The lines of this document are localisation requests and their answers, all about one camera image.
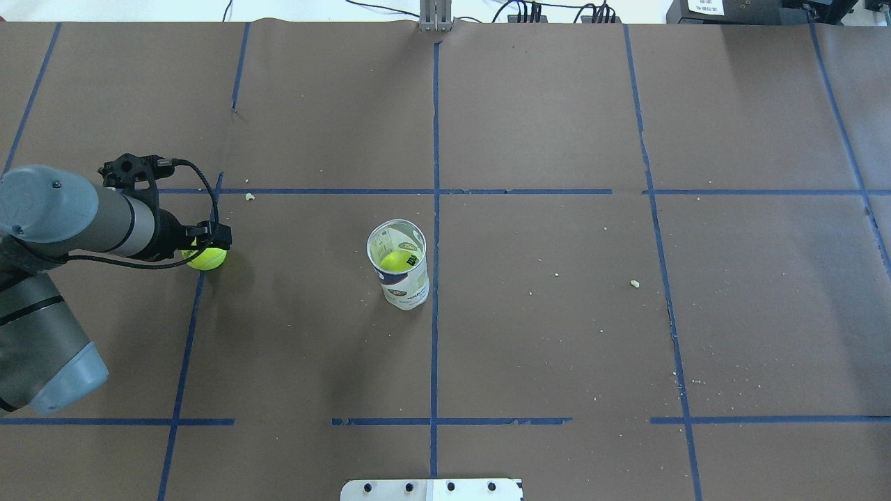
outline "black cable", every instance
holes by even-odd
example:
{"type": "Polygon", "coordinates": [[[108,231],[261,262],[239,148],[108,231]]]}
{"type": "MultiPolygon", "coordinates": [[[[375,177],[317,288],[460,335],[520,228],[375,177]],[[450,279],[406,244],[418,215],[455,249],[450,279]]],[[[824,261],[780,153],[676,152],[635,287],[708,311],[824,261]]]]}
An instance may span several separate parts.
{"type": "Polygon", "coordinates": [[[563,9],[578,9],[581,7],[580,5],[561,5],[561,4],[541,4],[541,5],[547,5],[548,7],[561,7],[563,9]]]}
{"type": "Polygon", "coordinates": [[[603,0],[603,3],[601,4],[601,13],[598,14],[597,22],[601,24],[609,22],[609,11],[612,11],[612,7],[607,4],[607,0],[603,0]]]}
{"type": "MultiPolygon", "coordinates": [[[[171,159],[170,162],[173,166],[185,165],[185,166],[191,167],[192,170],[195,171],[195,174],[198,175],[198,178],[204,184],[204,188],[206,190],[208,190],[208,194],[210,195],[210,204],[211,204],[211,210],[212,210],[212,213],[211,213],[212,222],[218,223],[220,220],[220,215],[219,215],[219,208],[217,207],[217,194],[214,193],[213,188],[210,187],[210,183],[208,182],[208,179],[206,177],[204,177],[204,173],[201,172],[201,170],[198,168],[198,166],[196,166],[195,164],[191,163],[188,160],[171,159]]],[[[158,227],[158,212],[157,211],[155,212],[155,221],[156,221],[155,227],[157,228],[158,227]]],[[[214,233],[216,232],[216,230],[217,230],[216,227],[212,224],[210,226],[210,235],[208,235],[207,241],[204,242],[198,248],[197,252],[195,252],[194,254],[192,254],[191,256],[189,256],[186,259],[177,261],[176,263],[170,263],[170,264],[166,264],[166,265],[144,265],[142,263],[131,263],[128,261],[121,261],[118,259],[103,258],[101,256],[90,256],[87,254],[78,254],[75,256],[64,256],[61,259],[48,259],[48,258],[41,258],[41,259],[45,259],[45,260],[51,261],[53,263],[58,263],[58,264],[64,264],[69,261],[95,261],[97,263],[105,263],[107,265],[116,265],[119,267],[128,267],[128,268],[136,268],[136,269],[169,269],[169,268],[173,268],[173,267],[180,267],[186,263],[191,263],[192,261],[197,259],[204,251],[206,251],[208,249],[208,247],[210,247],[210,244],[213,243],[214,233]]]]}
{"type": "Polygon", "coordinates": [[[587,9],[588,7],[591,7],[591,10],[593,10],[593,13],[591,14],[592,19],[597,16],[597,5],[584,4],[584,5],[582,5],[582,8],[578,10],[578,13],[576,14],[576,18],[572,20],[573,24],[578,22],[578,18],[582,17],[582,12],[584,12],[584,9],[587,9]]]}
{"type": "Polygon", "coordinates": [[[507,2],[504,2],[502,4],[502,6],[498,8],[498,12],[495,13],[494,18],[492,18],[492,22],[495,22],[498,20],[498,16],[502,13],[502,11],[504,10],[504,7],[507,7],[508,5],[513,4],[514,2],[517,3],[517,22],[519,22],[519,6],[520,6],[520,4],[523,5],[524,9],[526,8],[526,2],[523,2],[522,0],[508,0],[507,2]]]}
{"type": "Polygon", "coordinates": [[[383,10],[385,10],[385,11],[399,12],[400,14],[405,14],[405,15],[408,15],[408,16],[413,16],[413,17],[416,17],[416,18],[418,18],[418,19],[421,18],[420,15],[418,15],[418,14],[416,14],[416,13],[414,13],[414,12],[402,11],[402,10],[400,10],[400,9],[394,9],[393,7],[387,7],[387,6],[385,6],[385,5],[363,4],[363,3],[361,3],[361,2],[356,2],[356,1],[354,1],[354,0],[345,0],[345,1],[346,1],[348,4],[361,5],[362,7],[374,7],[375,9],[383,9],[383,10]]]}
{"type": "Polygon", "coordinates": [[[229,7],[232,7],[232,2],[233,2],[233,0],[229,0],[229,5],[227,5],[227,6],[225,7],[225,10],[223,11],[223,22],[225,22],[225,16],[226,16],[226,14],[229,13],[229,7]]]}

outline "yellow tennis ball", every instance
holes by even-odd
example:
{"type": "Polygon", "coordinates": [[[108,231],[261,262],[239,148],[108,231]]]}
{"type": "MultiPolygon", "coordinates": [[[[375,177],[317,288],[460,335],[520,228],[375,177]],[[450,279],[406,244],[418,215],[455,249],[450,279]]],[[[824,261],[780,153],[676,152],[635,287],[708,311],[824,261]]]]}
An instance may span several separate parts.
{"type": "MultiPolygon", "coordinates": [[[[192,241],[192,245],[197,245],[198,239],[192,241]]],[[[183,254],[183,259],[188,259],[194,254],[198,252],[196,250],[180,250],[183,254]]],[[[188,263],[189,267],[193,267],[195,269],[199,269],[201,271],[208,271],[214,269],[223,264],[225,261],[226,251],[222,249],[218,249],[217,247],[207,247],[201,255],[188,263]]]]}
{"type": "Polygon", "coordinates": [[[390,273],[404,273],[418,263],[418,257],[408,250],[394,250],[380,260],[380,267],[390,273]]]}

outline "sticker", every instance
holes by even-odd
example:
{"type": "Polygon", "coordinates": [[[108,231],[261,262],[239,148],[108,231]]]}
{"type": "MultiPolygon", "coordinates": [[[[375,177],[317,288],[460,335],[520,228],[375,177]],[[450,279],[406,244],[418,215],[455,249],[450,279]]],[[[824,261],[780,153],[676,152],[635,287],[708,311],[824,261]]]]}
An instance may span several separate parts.
{"type": "Polygon", "coordinates": [[[687,7],[700,14],[723,16],[723,0],[687,0],[687,7]]]}

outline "blue tape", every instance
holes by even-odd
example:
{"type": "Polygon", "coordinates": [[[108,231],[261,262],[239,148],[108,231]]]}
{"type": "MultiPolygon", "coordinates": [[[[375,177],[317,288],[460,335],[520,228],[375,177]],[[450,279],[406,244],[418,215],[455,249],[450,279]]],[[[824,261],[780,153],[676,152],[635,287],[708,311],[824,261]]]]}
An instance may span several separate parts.
{"type": "Polygon", "coordinates": [[[238,69],[235,71],[235,85],[232,87],[232,111],[238,112],[235,108],[238,103],[238,89],[241,87],[241,71],[244,70],[244,54],[248,51],[248,34],[250,33],[250,23],[244,23],[244,35],[241,36],[241,54],[238,56],[238,69]]]}
{"type": "Polygon", "coordinates": [[[37,91],[40,90],[40,83],[44,80],[46,67],[49,65],[50,58],[53,56],[53,49],[55,48],[56,40],[59,39],[60,30],[61,23],[57,22],[55,30],[53,30],[53,37],[50,38],[50,45],[46,47],[44,62],[40,65],[40,71],[37,73],[37,79],[34,81],[34,87],[31,89],[31,96],[28,98],[28,104],[25,105],[25,111],[21,114],[19,128],[15,131],[15,138],[13,138],[12,140],[12,147],[9,149],[9,156],[6,157],[6,163],[3,167],[4,174],[9,172],[9,168],[12,166],[12,160],[15,159],[15,153],[19,149],[19,141],[21,141],[21,135],[25,132],[25,124],[28,123],[28,116],[31,114],[31,107],[34,106],[34,100],[37,99],[37,91]]]}
{"type": "Polygon", "coordinates": [[[503,426],[509,424],[532,426],[562,426],[572,421],[571,417],[441,417],[440,426],[503,426]]]}
{"type": "Polygon", "coordinates": [[[225,188],[224,194],[266,194],[266,195],[431,195],[433,190],[365,189],[365,188],[225,188]]]}
{"type": "MultiPolygon", "coordinates": [[[[141,417],[8,417],[0,426],[170,426],[172,419],[141,417]]],[[[234,426],[234,419],[181,419],[179,426],[234,426]]]]}
{"type": "Polygon", "coordinates": [[[185,350],[183,351],[183,363],[179,370],[179,383],[176,386],[176,401],[173,407],[173,419],[170,423],[168,434],[167,453],[164,455],[164,468],[161,470],[161,480],[158,488],[158,501],[164,501],[167,494],[167,484],[170,477],[170,465],[173,462],[173,449],[176,445],[176,428],[179,423],[179,413],[183,406],[183,394],[185,393],[185,379],[189,373],[189,361],[192,357],[192,342],[195,339],[195,325],[198,322],[198,305],[201,302],[201,292],[204,290],[204,272],[198,274],[198,284],[195,286],[195,299],[192,301],[192,316],[189,320],[189,333],[185,338],[185,350]]]}
{"type": "MultiPolygon", "coordinates": [[[[693,424],[891,423],[891,415],[718,415],[692,417],[693,424]]],[[[651,417],[650,424],[683,424],[682,417],[651,417]]]]}
{"type": "Polygon", "coordinates": [[[430,278],[430,478],[438,474],[437,414],[439,412],[439,46],[433,45],[433,276],[430,278]]]}
{"type": "Polygon", "coordinates": [[[0,426],[169,426],[172,420],[162,419],[126,419],[126,418],[90,418],[90,417],[56,417],[56,418],[6,418],[0,419],[0,426]]]}
{"type": "Polygon", "coordinates": [[[830,99],[830,106],[832,108],[832,115],[835,116],[836,124],[838,125],[838,132],[841,133],[842,141],[845,143],[845,152],[847,153],[847,158],[851,162],[851,168],[854,170],[854,178],[857,180],[857,187],[860,188],[861,196],[863,197],[863,205],[866,206],[867,211],[869,212],[870,223],[872,225],[872,233],[876,238],[876,242],[879,245],[879,253],[882,256],[882,261],[885,263],[885,273],[888,276],[888,279],[891,280],[891,259],[888,258],[888,251],[885,246],[885,239],[882,238],[881,230],[879,230],[879,223],[876,222],[875,211],[872,210],[872,203],[870,202],[870,196],[867,194],[866,185],[863,183],[863,176],[860,172],[860,165],[857,163],[857,159],[854,156],[854,148],[851,147],[851,140],[848,138],[847,129],[845,128],[845,122],[841,119],[841,113],[838,111],[838,104],[836,103],[835,93],[832,91],[832,84],[830,83],[829,73],[826,72],[826,66],[823,64],[823,53],[820,50],[820,40],[817,37],[817,28],[813,23],[810,24],[811,29],[811,40],[813,41],[813,52],[817,56],[817,65],[820,66],[820,75],[823,78],[823,84],[826,86],[826,94],[830,99]]]}
{"type": "Polygon", "coordinates": [[[687,455],[690,458],[690,471],[693,480],[693,494],[697,501],[702,501],[702,487],[699,482],[699,463],[696,459],[696,446],[693,442],[693,426],[690,420],[690,405],[687,402],[686,379],[683,376],[683,361],[681,360],[681,343],[677,337],[677,324],[674,320],[674,304],[672,303],[671,286],[668,283],[668,266],[666,264],[665,248],[662,245],[662,229],[659,227],[658,208],[656,206],[656,194],[653,189],[653,175],[650,170],[650,155],[647,153],[647,145],[643,141],[643,113],[641,111],[641,97],[637,87],[637,74],[634,70],[634,54],[631,48],[631,34],[628,25],[622,25],[625,32],[625,51],[628,55],[628,72],[631,75],[631,88],[634,94],[634,111],[637,115],[637,130],[641,140],[641,156],[646,168],[647,190],[650,198],[650,211],[653,217],[653,231],[656,234],[656,248],[659,255],[659,268],[662,271],[662,286],[665,289],[666,304],[668,307],[668,322],[671,327],[671,338],[674,346],[674,367],[677,372],[677,385],[681,392],[681,410],[683,411],[684,432],[687,437],[687,455]]]}
{"type": "Polygon", "coordinates": [[[523,190],[497,190],[497,189],[470,189],[470,190],[440,190],[443,195],[611,195],[609,189],[523,189],[523,190]]]}
{"type": "Polygon", "coordinates": [[[159,188],[158,193],[162,195],[207,194],[207,192],[198,188],[159,188]]]}
{"type": "Polygon", "coordinates": [[[571,417],[350,417],[332,419],[331,426],[500,426],[507,424],[561,426],[571,417]]]}
{"type": "Polygon", "coordinates": [[[656,195],[804,195],[846,196],[860,195],[859,190],[653,190],[656,195]]]}
{"type": "Polygon", "coordinates": [[[332,419],[331,426],[429,426],[426,417],[387,418],[387,417],[350,417],[332,419]]]}

